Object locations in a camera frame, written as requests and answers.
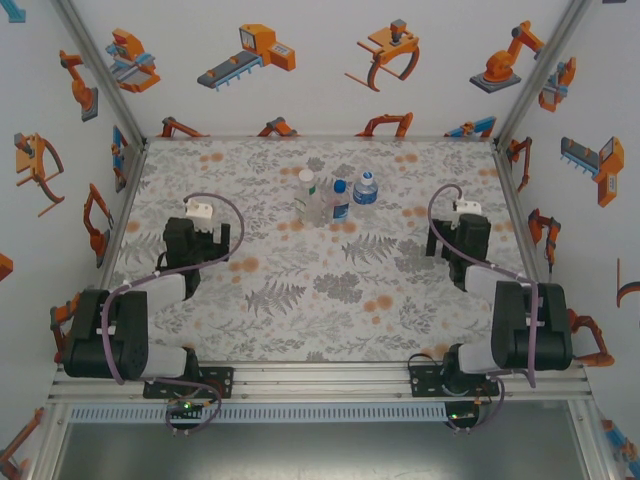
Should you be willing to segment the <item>small round bottle blue label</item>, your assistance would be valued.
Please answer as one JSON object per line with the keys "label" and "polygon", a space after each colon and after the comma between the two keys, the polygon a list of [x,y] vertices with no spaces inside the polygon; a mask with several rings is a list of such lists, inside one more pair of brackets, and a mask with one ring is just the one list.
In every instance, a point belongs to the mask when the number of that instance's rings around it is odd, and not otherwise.
{"label": "small round bottle blue label", "polygon": [[361,182],[361,176],[353,185],[353,201],[358,205],[374,204],[378,196],[378,184],[376,183],[375,177],[373,184],[364,185]]}

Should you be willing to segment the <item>clear bottle green label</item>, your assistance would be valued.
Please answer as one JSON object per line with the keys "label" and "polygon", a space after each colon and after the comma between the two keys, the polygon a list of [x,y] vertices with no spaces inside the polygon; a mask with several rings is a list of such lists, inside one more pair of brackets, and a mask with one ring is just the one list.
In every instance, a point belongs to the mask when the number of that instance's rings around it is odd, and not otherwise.
{"label": "clear bottle green label", "polygon": [[301,182],[294,195],[294,208],[298,221],[305,228],[322,223],[323,199],[315,176],[312,182]]}

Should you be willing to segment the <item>square clear bottle blue label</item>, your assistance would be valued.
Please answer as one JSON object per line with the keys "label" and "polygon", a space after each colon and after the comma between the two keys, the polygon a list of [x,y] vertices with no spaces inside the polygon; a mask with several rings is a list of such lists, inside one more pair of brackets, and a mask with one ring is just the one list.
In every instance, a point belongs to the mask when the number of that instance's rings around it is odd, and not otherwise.
{"label": "square clear bottle blue label", "polygon": [[348,191],[348,184],[345,193],[338,194],[333,190],[329,197],[329,208],[331,222],[333,224],[344,223],[348,217],[350,205],[350,196]]}

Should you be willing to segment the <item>floral patterned table cover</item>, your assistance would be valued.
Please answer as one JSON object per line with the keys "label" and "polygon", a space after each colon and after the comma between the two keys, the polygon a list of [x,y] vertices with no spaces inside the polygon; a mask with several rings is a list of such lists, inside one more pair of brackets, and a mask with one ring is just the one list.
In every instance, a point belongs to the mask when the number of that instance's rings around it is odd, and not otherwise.
{"label": "floral patterned table cover", "polygon": [[[305,228],[294,195],[314,172],[322,223]],[[353,201],[371,171],[374,204]],[[348,184],[349,213],[331,222],[333,184]],[[458,193],[491,225],[488,258],[522,269],[490,144],[449,142],[159,142],[146,155],[111,283],[149,274],[171,217],[190,193],[232,227],[239,250],[203,270],[194,296],[154,315],[152,343],[189,346],[203,360],[399,361],[489,334],[488,303],[453,285],[447,262],[425,253],[430,218]]]}

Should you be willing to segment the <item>grey metal sheet panel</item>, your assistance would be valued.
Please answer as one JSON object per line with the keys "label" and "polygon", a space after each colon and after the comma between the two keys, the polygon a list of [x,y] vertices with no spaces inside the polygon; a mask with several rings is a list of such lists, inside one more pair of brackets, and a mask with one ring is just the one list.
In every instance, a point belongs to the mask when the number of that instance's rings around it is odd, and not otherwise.
{"label": "grey metal sheet panel", "polygon": [[156,425],[74,425],[55,480],[584,480],[570,433],[498,425],[218,425],[191,438]]}

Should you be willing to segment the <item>aluminium side rail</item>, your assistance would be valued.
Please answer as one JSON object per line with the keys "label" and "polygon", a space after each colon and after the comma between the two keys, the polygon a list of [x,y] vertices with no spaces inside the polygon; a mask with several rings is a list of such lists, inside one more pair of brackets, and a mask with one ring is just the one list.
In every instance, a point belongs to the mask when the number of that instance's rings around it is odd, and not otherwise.
{"label": "aluminium side rail", "polygon": [[504,370],[565,370],[573,359],[569,314],[564,290],[542,283],[534,265],[533,243],[525,231],[524,210],[507,175],[506,156],[496,155],[516,237],[531,279],[499,281],[494,295],[491,351]]}
{"label": "aluminium side rail", "polygon": [[68,304],[72,326],[65,337],[61,361],[70,375],[108,378],[110,362],[131,373],[141,369],[147,358],[147,327],[137,316],[146,312],[142,296],[134,293],[111,298],[107,289],[121,250],[124,217],[129,213],[130,207],[125,206],[115,223],[96,185],[87,184],[82,222],[96,266],[105,271],[99,285],[79,291]]}

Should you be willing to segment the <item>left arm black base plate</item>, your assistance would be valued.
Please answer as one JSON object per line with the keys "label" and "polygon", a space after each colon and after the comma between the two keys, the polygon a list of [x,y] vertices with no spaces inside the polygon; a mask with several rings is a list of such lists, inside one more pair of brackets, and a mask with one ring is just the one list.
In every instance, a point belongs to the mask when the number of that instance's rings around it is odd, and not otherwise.
{"label": "left arm black base plate", "polygon": [[[231,397],[234,369],[232,367],[201,367],[199,373],[180,377],[180,381],[206,384],[213,387],[223,399]],[[204,388],[193,386],[175,385],[154,382],[144,383],[143,397],[151,400],[169,400],[178,397],[190,397],[196,399],[213,399],[213,394]]]}

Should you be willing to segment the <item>thin aluminium rail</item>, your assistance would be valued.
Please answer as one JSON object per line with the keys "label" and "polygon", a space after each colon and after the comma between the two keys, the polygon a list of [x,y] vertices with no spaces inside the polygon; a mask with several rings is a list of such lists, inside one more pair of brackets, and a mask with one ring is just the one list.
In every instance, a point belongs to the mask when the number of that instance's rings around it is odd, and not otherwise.
{"label": "thin aluminium rail", "polygon": [[471,144],[490,144],[496,143],[497,139],[493,137],[444,137],[442,135],[409,135],[405,137],[394,137],[377,135],[372,137],[360,137],[356,135],[298,135],[291,137],[280,136],[250,136],[250,135],[213,135],[205,137],[147,137],[146,144],[159,142],[214,142],[214,141],[231,141],[231,142],[247,142],[247,141],[261,141],[261,142],[303,142],[303,141],[317,141],[317,142],[346,142],[346,141],[358,141],[358,142],[449,142],[449,143],[471,143]]}

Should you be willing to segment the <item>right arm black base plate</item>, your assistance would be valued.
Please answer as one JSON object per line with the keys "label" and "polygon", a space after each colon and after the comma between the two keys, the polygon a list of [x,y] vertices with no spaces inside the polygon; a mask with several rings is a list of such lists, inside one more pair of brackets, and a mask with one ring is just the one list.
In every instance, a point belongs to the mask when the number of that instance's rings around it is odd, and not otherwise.
{"label": "right arm black base plate", "polygon": [[412,366],[409,368],[409,375],[411,394],[414,398],[496,397],[500,394],[498,383],[484,375],[447,373],[443,367],[435,365]]}

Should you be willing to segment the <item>wide aluminium frame rail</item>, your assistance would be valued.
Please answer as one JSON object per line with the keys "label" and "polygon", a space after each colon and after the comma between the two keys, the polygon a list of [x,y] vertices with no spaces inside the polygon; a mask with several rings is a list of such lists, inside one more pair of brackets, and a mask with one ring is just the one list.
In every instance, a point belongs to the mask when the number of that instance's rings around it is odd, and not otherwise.
{"label": "wide aluminium frame rail", "polygon": [[[410,401],[412,389],[402,362],[231,362],[235,403],[385,402]],[[530,387],[524,377],[504,379],[511,401],[591,400],[586,371],[572,366],[561,372],[541,372]],[[116,384],[105,379],[76,379],[59,370],[49,390],[49,404],[141,403],[143,384]]]}

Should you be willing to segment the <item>aluminium frame post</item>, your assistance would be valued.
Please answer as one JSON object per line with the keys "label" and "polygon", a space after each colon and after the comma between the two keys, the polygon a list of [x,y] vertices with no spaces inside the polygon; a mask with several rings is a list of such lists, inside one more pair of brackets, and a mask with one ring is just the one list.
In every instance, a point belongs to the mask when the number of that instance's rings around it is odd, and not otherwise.
{"label": "aluminium frame post", "polygon": [[560,54],[568,44],[583,17],[594,0],[570,0],[556,24],[549,41],[540,54],[530,76],[524,83],[523,90],[506,117],[505,123],[497,136],[496,150],[504,151],[514,137],[516,130],[526,116],[530,106],[542,90],[551,69],[559,61]]}
{"label": "aluminium frame post", "polygon": [[81,18],[73,0],[49,0],[55,9],[59,19],[64,25],[67,33],[72,38],[74,44],[85,64],[91,70],[96,79],[99,89],[107,99],[113,109],[117,119],[128,134],[128,139],[139,150],[145,147],[146,139],[139,128],[131,110],[125,102],[120,89],[112,78],[107,63],[94,41],[90,30]]}

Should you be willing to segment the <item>aluminium frame leg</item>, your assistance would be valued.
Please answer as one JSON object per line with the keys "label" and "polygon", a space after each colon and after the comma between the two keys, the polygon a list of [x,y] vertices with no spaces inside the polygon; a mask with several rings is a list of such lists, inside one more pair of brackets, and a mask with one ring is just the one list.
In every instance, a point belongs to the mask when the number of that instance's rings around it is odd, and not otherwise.
{"label": "aluminium frame leg", "polygon": [[593,400],[567,402],[585,480],[622,480]]}
{"label": "aluminium frame leg", "polygon": [[70,414],[71,407],[64,403],[45,408],[42,423],[35,432],[34,453],[26,480],[53,480]]}

